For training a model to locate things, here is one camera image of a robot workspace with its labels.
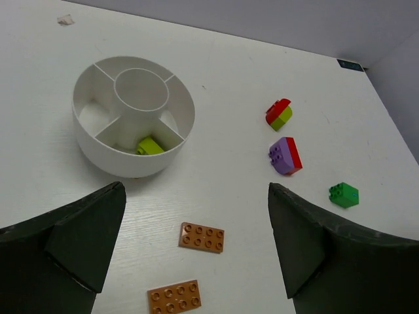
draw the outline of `orange-brown lego brick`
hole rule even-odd
[[[150,314],[176,314],[201,306],[196,280],[149,290],[147,294]]]
[[[184,222],[181,227],[179,246],[221,253],[224,249],[224,230]]]

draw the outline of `green lego brick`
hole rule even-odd
[[[139,155],[156,155],[163,153],[161,148],[151,137],[146,137],[138,144],[137,154]]]
[[[348,208],[359,204],[359,191],[358,189],[346,184],[345,182],[332,186],[329,189],[329,199],[343,207]]]
[[[293,111],[291,110],[290,106],[286,107],[282,113],[270,124],[271,128],[275,131],[278,131],[282,126],[287,123],[287,121],[293,115]]]

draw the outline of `white round container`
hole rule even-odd
[[[86,157],[119,177],[164,169],[187,140],[194,103],[182,82],[162,66],[135,57],[101,60],[86,69],[73,94],[75,135]],[[137,155],[151,136],[162,154]]]

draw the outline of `tabletop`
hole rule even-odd
[[[70,14],[73,25],[57,24]],[[117,181],[93,166],[73,135],[74,84],[89,65],[137,56],[166,67],[196,107],[189,140],[164,171],[121,180],[124,220],[94,314],[148,313],[146,291],[197,279],[194,313],[295,313],[287,300],[267,209],[269,182],[364,226],[419,239],[419,167],[365,73],[336,59],[84,7],[6,0],[0,10],[0,227]],[[277,99],[293,117],[264,121]],[[304,168],[277,174],[268,158],[294,137]],[[359,189],[343,210],[339,182]],[[182,222],[225,230],[222,254],[177,246]]]

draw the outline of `gray wall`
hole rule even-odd
[[[417,0],[70,0],[356,60],[364,67],[419,29]]]
[[[374,64],[367,74],[419,163],[418,58],[419,31]]]

